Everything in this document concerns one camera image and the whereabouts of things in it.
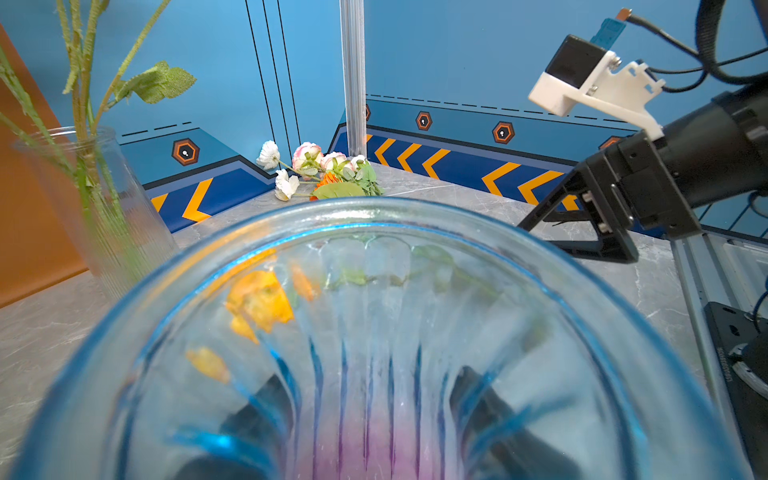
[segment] black base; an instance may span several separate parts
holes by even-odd
[[[745,317],[751,313],[710,302],[704,307],[712,343],[720,358],[720,368],[728,388],[733,412],[755,478],[768,478],[768,400],[752,390],[733,371],[729,352],[737,345],[749,343],[757,331]]]

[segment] gray table surface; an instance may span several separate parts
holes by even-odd
[[[455,205],[516,224],[532,208],[504,197],[467,187],[374,166],[389,197],[410,197]],[[306,201],[294,197],[291,203]],[[180,247],[188,247],[232,223],[284,207],[269,192],[176,232]],[[541,238],[589,240],[589,227],[578,223],[537,227]],[[612,285],[642,313],[674,347],[704,385],[703,368],[685,299],[666,240],[631,234],[640,252],[632,265],[582,263]],[[27,425],[61,367],[109,310],[90,272],[54,285],[0,309],[0,477],[17,455]]]

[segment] white plastic bracket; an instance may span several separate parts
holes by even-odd
[[[652,141],[663,137],[661,125],[645,110],[645,104],[662,92],[666,82],[654,80],[646,71],[648,65],[638,65],[635,61],[618,73],[611,72],[611,65],[618,62],[615,53],[605,52],[581,88],[542,73],[528,99],[561,117],[570,113],[577,103],[585,104],[642,128]]]

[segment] white flower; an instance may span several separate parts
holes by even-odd
[[[357,157],[350,158],[350,162],[344,165],[344,168],[349,168],[352,172],[357,172],[357,169],[368,163],[365,155],[358,155]]]
[[[301,144],[295,152],[293,152],[293,169],[294,171],[304,175],[305,177],[312,177],[317,175],[317,167],[304,167],[304,164],[312,160],[321,164],[323,162],[323,149],[319,145],[312,144],[308,141]]]
[[[256,163],[264,170],[277,168],[280,165],[280,151],[277,150],[277,144],[271,140],[265,141]]]
[[[332,170],[333,169],[333,159],[336,159],[336,164],[340,165],[344,161],[346,161],[346,155],[341,154],[337,151],[331,152],[327,154],[325,157],[323,157],[323,161],[320,162],[320,166],[323,168],[323,170]]]
[[[278,170],[275,178],[275,197],[278,200],[287,202],[299,189],[299,178],[288,177],[287,170]]]

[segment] yellow arrow marking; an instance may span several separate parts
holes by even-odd
[[[386,159],[384,158],[384,152],[386,152],[386,149],[391,147],[392,144],[394,143],[395,143],[394,138],[387,138],[384,144],[381,147],[379,147],[379,149],[376,151],[376,158],[379,159],[382,165],[386,165],[387,167],[389,166],[389,164],[386,163]]]
[[[426,162],[422,164],[424,170],[427,170],[427,173],[430,177],[440,180],[440,177],[437,176],[435,169],[432,167],[434,167],[436,163],[442,160],[442,158],[449,153],[451,153],[450,150],[440,149],[436,154],[432,155]]]
[[[158,212],[163,207],[163,204],[165,203],[165,199],[168,198],[168,194],[162,194],[159,197],[155,197],[152,199],[152,204],[154,205],[154,209]]]
[[[576,204],[576,196],[575,195],[568,195],[563,200],[563,205],[565,205],[566,210],[578,210],[578,205]]]
[[[187,204],[187,208],[181,215],[183,218],[192,220],[193,222],[202,222],[203,220],[210,218],[209,214],[199,211],[198,208],[200,208],[200,203],[203,201],[203,198],[205,198],[205,193],[208,192],[208,187],[210,187],[210,182],[212,181],[214,181],[214,179],[209,178],[208,180],[201,181],[197,185],[190,203]]]
[[[410,147],[406,148],[406,151],[402,152],[399,157],[397,157],[397,161],[400,162],[402,165],[402,169],[406,172],[413,173],[413,170],[411,170],[411,166],[406,163],[406,160],[408,160],[408,157],[413,155],[413,152],[417,151],[421,145],[419,144],[413,144]]]
[[[489,192],[491,192],[494,195],[503,197],[502,192],[499,191],[498,187],[496,187],[496,183],[495,183],[496,180],[498,180],[501,177],[504,177],[506,174],[513,171],[515,168],[519,166],[520,164],[513,164],[512,162],[507,162],[506,164],[503,164],[496,170],[492,171],[490,174],[485,175],[482,178],[482,183],[485,184]]]
[[[520,193],[523,194],[523,198],[525,198],[525,201],[530,203],[531,205],[538,205],[538,200],[536,200],[536,196],[533,194],[533,189],[536,187],[540,187],[543,184],[546,184],[550,180],[554,180],[557,177],[560,177],[562,173],[560,172],[545,172],[541,175],[539,175],[536,178],[533,178],[531,180],[528,180],[524,184],[518,187],[518,190],[520,190]]]

